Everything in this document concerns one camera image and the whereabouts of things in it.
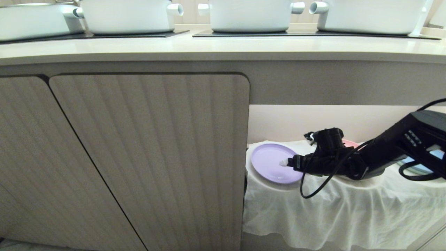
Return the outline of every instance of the ribbed cabinet door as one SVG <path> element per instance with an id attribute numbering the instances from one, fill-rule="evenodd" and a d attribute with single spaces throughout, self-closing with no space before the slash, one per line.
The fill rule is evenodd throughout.
<path id="1" fill-rule="evenodd" d="M 47 84 L 0 78 L 0 236 L 145 250 Z"/>
<path id="2" fill-rule="evenodd" d="M 50 86 L 150 251 L 240 249 L 245 77 L 64 75 Z"/>

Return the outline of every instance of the black cable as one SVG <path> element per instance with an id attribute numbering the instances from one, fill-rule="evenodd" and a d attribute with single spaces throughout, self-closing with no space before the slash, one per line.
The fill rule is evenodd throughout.
<path id="1" fill-rule="evenodd" d="M 398 169 L 398 172 L 401 174 L 401 176 L 411 181 L 428 181 L 428 180 L 435 180 L 441 177 L 440 175 L 434 172 L 426 175 L 407 175 L 404 173 L 404 170 L 406 170 L 407 168 L 414 167 L 418 164 L 419 163 L 417 161 L 407 162 L 404 165 L 402 165 L 400 169 Z"/>
<path id="2" fill-rule="evenodd" d="M 338 163 L 338 165 L 333 169 L 333 172 L 330 174 L 330 176 L 328 176 L 327 179 L 325 179 L 324 183 L 322 183 L 322 185 L 319 186 L 319 188 L 316 189 L 316 191 L 314 191 L 312 194 L 306 196 L 306 195 L 303 194 L 302 187 L 303 187 L 303 184 L 304 184 L 304 178 L 305 178 L 305 174 L 306 174 L 307 167 L 310 165 L 310 161 L 311 161 L 311 159 L 310 159 L 310 160 L 309 160 L 309 163 L 308 163 L 307 165 L 305 165 L 305 168 L 304 168 L 304 170 L 303 170 L 303 174 L 302 174 L 302 179 L 301 179 L 301 195 L 302 195 L 302 197 L 304 197 L 305 199 L 309 199 L 309 198 L 315 196 L 318 192 L 320 192 L 320 191 L 322 190 L 322 188 L 324 188 L 325 185 L 327 185 L 327 183 L 331 180 L 331 178 L 333 178 L 333 176 L 336 175 L 336 173 L 338 173 L 339 169 L 341 169 L 341 167 L 342 167 L 342 165 L 344 164 L 344 162 L 345 162 L 348 158 L 350 158 L 350 156 L 352 156 L 354 153 L 356 153 L 358 150 L 360 150 L 361 148 L 363 148 L 364 146 L 366 146 L 368 143 L 370 143 L 372 140 L 373 140 L 373 139 L 368 140 L 368 141 L 362 143 L 360 146 L 358 146 L 357 148 L 355 148 L 355 149 L 353 149 L 351 152 L 349 152 L 349 153 L 348 153 L 348 154 L 347 154 L 347 155 L 346 155 L 346 156 L 345 156 L 345 157 Z"/>
<path id="3" fill-rule="evenodd" d="M 442 99 L 434 100 L 434 101 L 432 101 L 432 102 L 430 102 L 430 103 L 428 103 L 428 104 L 422 106 L 422 107 L 419 108 L 417 111 L 425 110 L 426 108 L 428 108 L 428 107 L 430 107 L 430 106 L 432 106 L 432 105 L 436 105 L 436 104 L 438 104 L 438 103 L 443 103 L 443 102 L 446 102 L 446 98 L 442 98 Z"/>

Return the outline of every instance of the robotic arm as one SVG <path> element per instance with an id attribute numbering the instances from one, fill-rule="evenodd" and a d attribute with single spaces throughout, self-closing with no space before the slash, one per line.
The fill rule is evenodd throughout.
<path id="1" fill-rule="evenodd" d="M 305 134 L 307 139 L 314 139 L 317 143 L 316 151 L 288 159 L 288 166 L 304 174 L 301 195 L 304 198 L 314 196 L 334 175 L 345 175 L 352 180 L 381 175 L 386 167 L 407 156 L 415 161 L 401 166 L 400 174 L 406 179 L 414 181 L 440 177 L 446 179 L 446 155 L 443 159 L 439 159 L 429 153 L 437 149 L 446 151 L 446 114 L 426 111 L 424 108 L 410 113 L 375 139 L 355 149 L 344 146 L 342 143 L 344 135 L 339 128 Z M 417 164 L 424 165 L 433 173 L 422 176 L 408 176 L 404 173 L 405 169 Z M 329 177 L 314 193 L 304 196 L 302 185 L 306 173 Z"/>

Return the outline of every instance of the purple plate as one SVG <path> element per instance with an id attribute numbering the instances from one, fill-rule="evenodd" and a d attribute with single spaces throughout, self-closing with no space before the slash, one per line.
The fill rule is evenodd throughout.
<path id="1" fill-rule="evenodd" d="M 294 155 L 296 153 L 286 146 L 264 144 L 254 149 L 251 163 L 264 178 L 280 184 L 290 184 L 300 180 L 302 173 L 294 171 L 292 167 L 283 167 L 279 163 Z"/>

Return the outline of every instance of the stovetop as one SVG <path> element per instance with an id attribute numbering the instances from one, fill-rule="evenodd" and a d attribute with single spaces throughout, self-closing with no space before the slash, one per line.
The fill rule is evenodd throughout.
<path id="1" fill-rule="evenodd" d="M 72 34 L 64 36 L 53 36 L 46 38 L 32 38 L 32 39 L 22 39 L 14 41 L 0 42 L 1 44 L 14 44 L 14 43 L 24 43 L 24 42 L 41 42 L 41 41 L 56 41 L 56 40 L 70 40 L 70 39 L 93 39 L 93 38 L 168 38 L 171 36 L 186 33 L 189 30 L 174 30 L 171 32 L 163 33 L 148 33 L 148 34 L 118 34 L 118 35 L 93 35 L 93 34 Z"/>
<path id="2" fill-rule="evenodd" d="M 420 38 L 441 40 L 441 38 L 429 37 L 425 35 L 409 36 L 409 35 L 389 35 L 389 34 L 367 34 L 367 33 L 345 33 L 345 32 L 329 32 L 329 31 L 304 31 L 289 29 L 283 32 L 268 33 L 226 33 L 205 30 L 193 35 L 194 38 L 202 37 L 383 37 L 383 38 Z"/>

